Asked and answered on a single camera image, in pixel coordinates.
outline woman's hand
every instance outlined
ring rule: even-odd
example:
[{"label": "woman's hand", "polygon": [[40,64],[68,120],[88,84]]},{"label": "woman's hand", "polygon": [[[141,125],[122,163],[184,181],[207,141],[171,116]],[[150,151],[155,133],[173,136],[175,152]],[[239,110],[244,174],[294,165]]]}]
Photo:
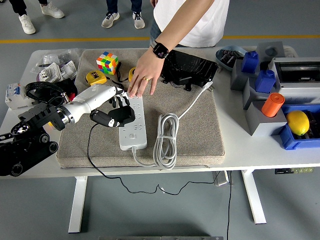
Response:
[{"label": "woman's hand", "polygon": [[150,95],[153,95],[156,89],[158,78],[160,77],[162,68],[164,66],[165,59],[158,58],[154,53],[153,49],[149,49],[139,58],[134,74],[132,76],[128,94],[129,97],[137,96],[140,98],[147,84],[151,83]]}]

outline table leg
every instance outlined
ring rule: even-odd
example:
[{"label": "table leg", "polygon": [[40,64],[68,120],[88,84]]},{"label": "table leg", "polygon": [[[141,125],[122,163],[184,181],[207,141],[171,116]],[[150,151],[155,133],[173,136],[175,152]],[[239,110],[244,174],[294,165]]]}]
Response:
[{"label": "table leg", "polygon": [[69,233],[80,233],[82,213],[84,210],[87,176],[76,176],[72,211],[69,224]]},{"label": "table leg", "polygon": [[253,215],[253,220],[255,224],[265,224],[267,223],[264,210],[262,209],[261,201],[259,198],[258,190],[256,187],[255,179],[252,174],[252,170],[242,170],[242,177],[246,189],[246,194],[249,198],[249,203]]}]

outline bowl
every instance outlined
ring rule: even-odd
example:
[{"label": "bowl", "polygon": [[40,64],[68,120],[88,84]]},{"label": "bowl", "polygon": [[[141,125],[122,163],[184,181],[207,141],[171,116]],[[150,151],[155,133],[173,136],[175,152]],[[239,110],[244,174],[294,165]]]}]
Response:
[{"label": "bowl", "polygon": [[225,64],[221,61],[223,50],[236,51],[236,52],[238,52],[239,55],[242,56],[242,57],[244,57],[245,54],[247,53],[246,50],[244,50],[243,48],[241,48],[241,47],[239,47],[239,46],[236,46],[236,45],[224,46],[223,48],[221,48],[220,50],[218,50],[218,51],[215,53],[215,57],[216,57],[218,63],[219,63],[221,66],[223,66],[225,69],[227,69],[228,71],[230,71],[230,72],[232,71],[232,67],[225,65]]}]

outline white table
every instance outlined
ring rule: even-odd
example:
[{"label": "white table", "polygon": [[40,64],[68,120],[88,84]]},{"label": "white table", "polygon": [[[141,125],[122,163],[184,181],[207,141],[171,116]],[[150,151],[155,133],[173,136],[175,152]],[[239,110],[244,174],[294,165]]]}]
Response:
[{"label": "white table", "polygon": [[[216,61],[215,54],[219,47],[205,48],[206,58]],[[253,47],[244,47],[252,51]],[[30,72],[36,65],[45,50],[35,51],[25,68],[21,83],[34,82],[37,74]],[[278,168],[304,168],[319,167],[320,148],[284,150],[280,136],[252,137],[245,118],[245,110],[242,105],[242,92],[230,90],[231,73],[225,69],[218,69],[213,86],[216,109],[225,148],[225,159],[220,165],[209,167],[189,166],[175,167],[172,170],[160,170],[143,167],[115,167],[101,168],[106,175],[129,175],[129,174],[151,174],[151,173],[181,173],[181,172],[214,172],[241,170],[246,192],[248,195],[252,215],[256,224],[266,223],[265,215],[256,188],[252,172],[259,169]],[[27,108],[18,110],[9,109],[5,115],[0,128],[0,134],[9,133],[11,128],[19,122],[18,115],[27,111]],[[61,132],[44,126],[50,135],[51,141],[59,142]],[[94,168],[68,168],[61,169],[56,155],[52,155],[35,167],[23,173],[19,178],[55,178],[76,177],[73,206],[70,218],[69,233],[80,232],[82,211],[84,206],[87,177],[101,175]],[[10,179],[12,176],[0,176],[0,179]]]}]

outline person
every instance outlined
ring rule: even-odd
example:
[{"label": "person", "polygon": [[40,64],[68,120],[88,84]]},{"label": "person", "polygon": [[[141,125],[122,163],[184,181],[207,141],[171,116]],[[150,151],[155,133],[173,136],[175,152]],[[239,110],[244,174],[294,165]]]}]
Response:
[{"label": "person", "polygon": [[150,0],[154,21],[151,46],[137,61],[128,95],[141,97],[148,82],[156,89],[165,56],[177,45],[213,47],[223,37],[229,0]]},{"label": "person", "polygon": [[[31,22],[30,17],[27,15],[27,6],[24,0],[9,0],[13,11],[16,14],[19,14],[19,20],[22,24],[23,31],[26,34],[34,34],[36,29]],[[42,14],[52,16],[56,19],[61,19],[65,14],[58,8],[56,8],[52,2],[47,2],[47,0],[38,0],[40,3],[40,8]]]},{"label": "person", "polygon": [[[113,26],[114,21],[118,20],[120,14],[118,12],[118,0],[106,0],[108,12],[102,21],[101,26],[109,29]],[[136,29],[143,29],[145,27],[145,21],[141,16],[142,0],[131,0],[132,18],[134,20],[134,26]]]}]

